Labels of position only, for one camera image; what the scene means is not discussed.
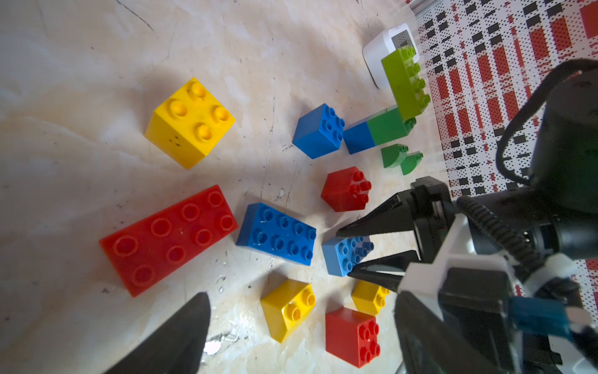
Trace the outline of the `lime green long lego brick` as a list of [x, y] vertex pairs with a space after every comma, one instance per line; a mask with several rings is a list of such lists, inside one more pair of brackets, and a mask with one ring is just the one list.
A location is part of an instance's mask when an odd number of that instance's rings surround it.
[[430, 95], [424, 92], [426, 83], [419, 76], [420, 65], [413, 60], [415, 55], [414, 47], [404, 46], [382, 59], [382, 67], [403, 119], [421, 115], [431, 102]]

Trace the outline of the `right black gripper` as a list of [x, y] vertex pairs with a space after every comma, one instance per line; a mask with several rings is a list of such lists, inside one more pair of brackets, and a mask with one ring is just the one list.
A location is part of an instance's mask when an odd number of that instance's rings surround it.
[[467, 285], [490, 290], [490, 272], [505, 276], [507, 295], [513, 295], [514, 272], [500, 256], [476, 253], [467, 216], [457, 213], [449, 188], [427, 176], [411, 183], [365, 217], [336, 231], [336, 237], [350, 238], [415, 231], [416, 250], [361, 262], [348, 277], [381, 286], [392, 292], [408, 291], [434, 316], [444, 319], [439, 292], [452, 268], [474, 269], [481, 275]]

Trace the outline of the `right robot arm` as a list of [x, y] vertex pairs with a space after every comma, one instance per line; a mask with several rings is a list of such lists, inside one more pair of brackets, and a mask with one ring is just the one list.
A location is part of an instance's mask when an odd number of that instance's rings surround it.
[[414, 232], [350, 276], [396, 293], [401, 373], [591, 373], [597, 327], [576, 261], [597, 256], [597, 63], [555, 67], [506, 127], [512, 191], [451, 199], [417, 179], [340, 237]]

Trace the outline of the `green square lego brick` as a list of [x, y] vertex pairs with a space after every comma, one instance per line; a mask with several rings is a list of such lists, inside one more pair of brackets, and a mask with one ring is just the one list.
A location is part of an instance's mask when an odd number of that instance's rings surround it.
[[376, 146], [407, 137], [417, 124], [416, 118], [404, 119], [396, 105], [371, 115], [366, 123]]

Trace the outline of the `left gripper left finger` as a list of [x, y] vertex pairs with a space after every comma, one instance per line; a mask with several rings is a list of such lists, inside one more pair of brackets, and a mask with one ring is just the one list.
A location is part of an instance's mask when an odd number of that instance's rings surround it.
[[197, 373], [210, 326], [207, 293], [191, 298], [109, 373]]

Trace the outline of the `light blue long lego brick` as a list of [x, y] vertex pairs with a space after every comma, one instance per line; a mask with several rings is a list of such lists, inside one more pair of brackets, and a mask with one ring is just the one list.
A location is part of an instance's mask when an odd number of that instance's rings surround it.
[[346, 277], [374, 248], [369, 236], [330, 239], [322, 245], [329, 275]]

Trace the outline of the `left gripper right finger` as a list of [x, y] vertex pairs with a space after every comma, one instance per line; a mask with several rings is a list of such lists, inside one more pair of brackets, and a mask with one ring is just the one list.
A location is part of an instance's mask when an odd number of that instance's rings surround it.
[[398, 294], [394, 318], [408, 373], [499, 372], [408, 291]]

